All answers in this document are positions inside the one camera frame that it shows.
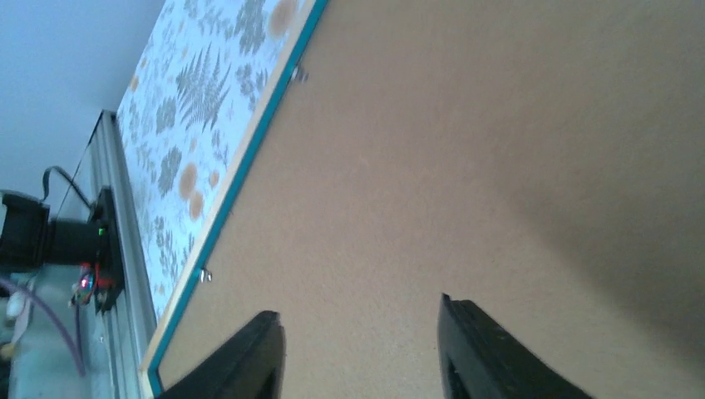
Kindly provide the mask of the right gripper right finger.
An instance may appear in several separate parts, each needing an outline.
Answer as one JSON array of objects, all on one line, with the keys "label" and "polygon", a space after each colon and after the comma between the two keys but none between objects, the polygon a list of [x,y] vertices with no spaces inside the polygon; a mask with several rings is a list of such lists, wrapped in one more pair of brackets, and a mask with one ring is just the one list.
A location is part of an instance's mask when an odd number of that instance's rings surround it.
[{"label": "right gripper right finger", "polygon": [[445,398],[589,397],[471,300],[442,294],[437,341]]}]

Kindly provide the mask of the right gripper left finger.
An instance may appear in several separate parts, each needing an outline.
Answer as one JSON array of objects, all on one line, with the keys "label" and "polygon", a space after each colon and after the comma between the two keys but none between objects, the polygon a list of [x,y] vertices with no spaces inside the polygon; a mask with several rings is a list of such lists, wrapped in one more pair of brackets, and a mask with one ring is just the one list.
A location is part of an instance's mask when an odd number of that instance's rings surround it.
[{"label": "right gripper left finger", "polygon": [[279,313],[262,311],[161,399],[275,399],[281,396],[285,333]]}]

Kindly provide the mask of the teal and wood picture frame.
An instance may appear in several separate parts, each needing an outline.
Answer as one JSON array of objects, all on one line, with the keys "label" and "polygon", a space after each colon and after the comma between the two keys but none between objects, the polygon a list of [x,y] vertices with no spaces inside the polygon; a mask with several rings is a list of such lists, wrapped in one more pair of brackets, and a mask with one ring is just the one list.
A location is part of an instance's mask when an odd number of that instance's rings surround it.
[{"label": "teal and wood picture frame", "polygon": [[323,1],[309,2],[312,4],[310,12],[304,21],[295,24],[294,33],[285,44],[283,60],[277,63],[274,75],[259,99],[244,138],[226,170],[223,184],[205,217],[203,229],[194,241],[165,311],[160,316],[156,316],[156,329],[140,367],[141,390],[148,398],[155,398],[163,392],[164,387],[158,371],[161,361],[196,286],[210,278],[206,267],[207,261],[279,103],[291,81],[303,81],[307,78],[307,74],[298,63],[326,7]]}]

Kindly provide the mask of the brown backing board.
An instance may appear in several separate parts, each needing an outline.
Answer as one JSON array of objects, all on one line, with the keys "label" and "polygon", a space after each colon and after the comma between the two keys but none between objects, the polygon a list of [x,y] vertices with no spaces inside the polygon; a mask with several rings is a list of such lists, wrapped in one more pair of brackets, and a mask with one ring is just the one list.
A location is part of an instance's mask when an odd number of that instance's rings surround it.
[{"label": "brown backing board", "polygon": [[160,365],[439,398],[441,295],[597,398],[704,395],[704,4],[332,1]]}]

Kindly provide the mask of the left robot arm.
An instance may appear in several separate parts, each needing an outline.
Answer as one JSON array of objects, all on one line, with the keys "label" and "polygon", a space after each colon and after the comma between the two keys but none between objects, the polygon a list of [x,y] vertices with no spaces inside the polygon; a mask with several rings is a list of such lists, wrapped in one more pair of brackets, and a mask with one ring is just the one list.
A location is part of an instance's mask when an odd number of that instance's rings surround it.
[{"label": "left robot arm", "polygon": [[86,221],[52,218],[38,199],[3,191],[6,208],[1,232],[1,270],[28,273],[44,264],[94,263],[108,247],[111,220],[105,207],[95,208]]}]

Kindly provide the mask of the floral patterned table mat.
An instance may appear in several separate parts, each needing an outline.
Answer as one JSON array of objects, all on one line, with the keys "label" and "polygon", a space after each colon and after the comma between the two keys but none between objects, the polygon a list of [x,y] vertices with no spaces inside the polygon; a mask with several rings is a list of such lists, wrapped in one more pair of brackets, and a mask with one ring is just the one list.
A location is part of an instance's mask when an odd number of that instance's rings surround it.
[{"label": "floral patterned table mat", "polygon": [[117,121],[160,316],[309,1],[167,1]]}]

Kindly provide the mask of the aluminium rail base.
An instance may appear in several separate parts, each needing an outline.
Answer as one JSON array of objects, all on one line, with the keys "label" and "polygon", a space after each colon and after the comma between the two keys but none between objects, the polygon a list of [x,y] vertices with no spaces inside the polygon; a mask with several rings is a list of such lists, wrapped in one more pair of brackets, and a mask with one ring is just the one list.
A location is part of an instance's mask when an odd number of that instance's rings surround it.
[{"label": "aluminium rail base", "polygon": [[155,331],[156,320],[148,288],[134,201],[126,173],[121,135],[114,111],[100,113],[77,170],[82,188],[95,194],[109,187],[116,205],[118,237],[124,264],[125,288],[112,310],[91,316],[68,306],[68,284],[77,273],[61,268],[61,297],[57,311],[76,342],[86,364],[77,374],[71,353],[63,349],[64,363],[49,372],[52,398],[143,398],[139,368]]}]

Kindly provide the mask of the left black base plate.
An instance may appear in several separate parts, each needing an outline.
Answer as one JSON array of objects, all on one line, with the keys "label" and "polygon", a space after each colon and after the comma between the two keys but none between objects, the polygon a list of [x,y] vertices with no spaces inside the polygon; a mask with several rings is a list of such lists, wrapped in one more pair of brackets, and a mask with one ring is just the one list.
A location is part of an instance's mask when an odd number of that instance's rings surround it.
[{"label": "left black base plate", "polygon": [[125,288],[124,259],[120,229],[112,189],[101,188],[91,210],[89,221],[98,227],[101,246],[94,263],[94,293],[96,313],[106,313],[116,305]]}]

